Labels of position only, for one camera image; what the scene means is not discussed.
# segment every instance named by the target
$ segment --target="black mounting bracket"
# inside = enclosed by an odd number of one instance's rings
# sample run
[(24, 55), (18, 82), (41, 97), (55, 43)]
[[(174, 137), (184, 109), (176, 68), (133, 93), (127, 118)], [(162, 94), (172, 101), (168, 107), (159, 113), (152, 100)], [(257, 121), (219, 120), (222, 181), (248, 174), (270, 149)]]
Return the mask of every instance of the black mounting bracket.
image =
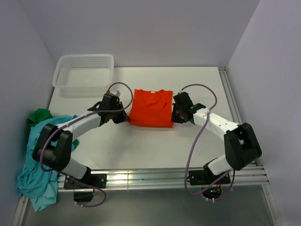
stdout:
[[(210, 177), (207, 177), (205, 170), (190, 170), (188, 179), (189, 179), (191, 186), (209, 185), (212, 182), (214, 182), (217, 178), (219, 178), (222, 174), (224, 174), (224, 173), (221, 173), (220, 175), (212, 175)], [(220, 183), (223, 185), (230, 184), (231, 181), (230, 181), (229, 174), (226, 175), (225, 177), (223, 177), (220, 180)]]
[[(88, 185), (98, 187), (98, 188), (105, 188), (106, 183), (107, 183), (107, 175), (106, 174), (91, 174)], [(74, 189), (89, 189), (89, 188), (76, 184), (73, 181), (72, 177), (69, 177), (69, 178), (66, 177), (65, 182), (64, 182), (64, 189), (65, 190), (74, 190)]]

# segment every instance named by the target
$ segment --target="laundry basket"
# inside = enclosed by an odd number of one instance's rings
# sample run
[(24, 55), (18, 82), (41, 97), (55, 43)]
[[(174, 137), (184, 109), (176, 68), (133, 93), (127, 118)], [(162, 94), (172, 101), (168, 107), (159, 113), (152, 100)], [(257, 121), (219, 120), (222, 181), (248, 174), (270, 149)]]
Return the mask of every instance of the laundry basket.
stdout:
[(112, 55), (65, 55), (56, 65), (52, 85), (64, 92), (106, 91), (113, 68)]

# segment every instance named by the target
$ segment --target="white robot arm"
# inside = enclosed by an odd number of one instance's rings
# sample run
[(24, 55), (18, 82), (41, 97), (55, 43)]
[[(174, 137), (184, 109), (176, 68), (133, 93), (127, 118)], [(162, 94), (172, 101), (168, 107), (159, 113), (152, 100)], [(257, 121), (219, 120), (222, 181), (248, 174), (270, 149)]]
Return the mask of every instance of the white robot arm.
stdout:
[[(84, 184), (98, 185), (97, 178), (91, 175), (91, 169), (71, 158), (71, 146), (82, 134), (102, 126), (109, 120), (113, 120), (115, 124), (129, 121), (119, 96), (118, 91), (107, 92), (102, 101), (97, 102), (82, 116), (59, 125), (45, 125), (32, 153), (33, 159), (40, 161), (42, 155), (43, 164), (51, 169), (70, 175)], [(49, 143), (42, 153), (45, 143), (57, 130), (59, 132), (51, 138), (51, 141), (57, 141), (56, 146)]]
[(210, 110), (204, 105), (194, 105), (188, 93), (183, 91), (175, 95), (174, 100), (173, 122), (191, 122), (204, 126), (209, 117), (206, 129), (224, 141), (225, 154), (204, 165), (203, 173), (200, 176), (205, 184), (206, 182), (210, 184), (229, 170), (241, 170), (261, 156), (261, 148), (248, 123), (240, 125), (210, 113)]

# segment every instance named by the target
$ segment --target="white tabletop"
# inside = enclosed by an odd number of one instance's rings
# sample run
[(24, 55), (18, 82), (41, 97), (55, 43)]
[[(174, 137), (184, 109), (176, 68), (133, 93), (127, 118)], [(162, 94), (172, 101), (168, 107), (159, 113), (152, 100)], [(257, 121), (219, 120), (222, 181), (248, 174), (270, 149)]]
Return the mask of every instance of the white tabletop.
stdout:
[[(113, 82), (122, 81), (134, 89), (172, 90), (176, 94), (182, 87), (201, 83), (217, 95), (213, 112), (232, 120), (222, 81), (216, 67), (137, 67), (114, 68)], [(129, 91), (122, 85), (112, 89), (121, 92), (124, 106), (130, 101)], [(193, 103), (210, 107), (212, 94), (202, 87), (186, 90)], [(68, 94), (55, 88), (49, 110), (54, 115), (83, 114), (102, 100), (103, 93)], [(79, 137), (79, 146), (72, 158), (91, 169), (155, 169), (184, 168), (188, 154), (200, 126), (191, 123), (174, 124), (172, 129), (142, 128), (129, 123), (109, 122)], [(196, 145), (191, 164), (202, 167), (210, 160), (224, 154), (224, 144), (217, 136), (205, 130)]]

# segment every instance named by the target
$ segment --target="light purple wall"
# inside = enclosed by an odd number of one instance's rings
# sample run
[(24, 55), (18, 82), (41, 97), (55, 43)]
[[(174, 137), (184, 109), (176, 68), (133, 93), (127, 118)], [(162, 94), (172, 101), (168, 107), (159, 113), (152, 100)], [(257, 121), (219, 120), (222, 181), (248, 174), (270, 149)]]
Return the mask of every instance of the light purple wall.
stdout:
[(0, 33), (0, 225), (7, 226), (19, 199), (26, 118), (48, 106), (55, 64), (18, 1), (0, 1)]
[(261, 0), (228, 74), (285, 225), (301, 225), (301, 1)]
[(259, 0), (20, 0), (55, 62), (113, 54), (115, 66), (226, 66)]

